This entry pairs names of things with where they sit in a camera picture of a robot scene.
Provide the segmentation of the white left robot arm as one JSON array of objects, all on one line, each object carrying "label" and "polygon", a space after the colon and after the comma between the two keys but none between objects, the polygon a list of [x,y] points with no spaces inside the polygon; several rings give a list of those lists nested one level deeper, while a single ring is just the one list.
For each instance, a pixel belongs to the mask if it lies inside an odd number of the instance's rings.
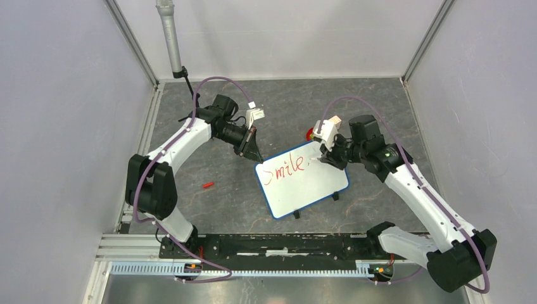
[{"label": "white left robot arm", "polygon": [[219,139],[233,152],[257,163],[263,158],[256,143],[257,129],[252,122],[237,125],[237,103],[217,95],[213,103],[197,106],[184,125],[160,147],[146,155],[133,155],[128,162],[125,202],[133,215],[143,213],[175,241],[175,250],[191,258],[199,250],[198,230],[180,212],[175,176],[185,161],[210,139]]}]

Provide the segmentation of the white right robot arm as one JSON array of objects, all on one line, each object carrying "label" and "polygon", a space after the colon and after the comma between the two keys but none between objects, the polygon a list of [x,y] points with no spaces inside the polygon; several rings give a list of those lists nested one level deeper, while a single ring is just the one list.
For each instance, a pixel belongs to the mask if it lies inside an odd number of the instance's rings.
[{"label": "white right robot arm", "polygon": [[349,163],[362,164],[407,204],[429,234],[418,236],[383,222],[366,232],[367,253],[373,258],[393,254],[410,260],[427,270],[446,292],[465,286],[487,293],[495,235],[464,220],[431,187],[400,144],[386,143],[372,115],[352,118],[349,127],[351,136],[345,137],[333,121],[317,122],[313,139],[320,143],[320,162],[340,170]]}]

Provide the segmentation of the blue framed whiteboard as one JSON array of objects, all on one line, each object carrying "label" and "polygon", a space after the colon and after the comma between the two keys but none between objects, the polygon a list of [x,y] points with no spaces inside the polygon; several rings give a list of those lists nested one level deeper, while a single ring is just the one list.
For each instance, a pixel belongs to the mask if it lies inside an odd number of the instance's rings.
[{"label": "blue framed whiteboard", "polygon": [[303,144],[255,165],[255,174],[274,219],[281,219],[349,186],[348,174],[320,158],[320,143]]}]

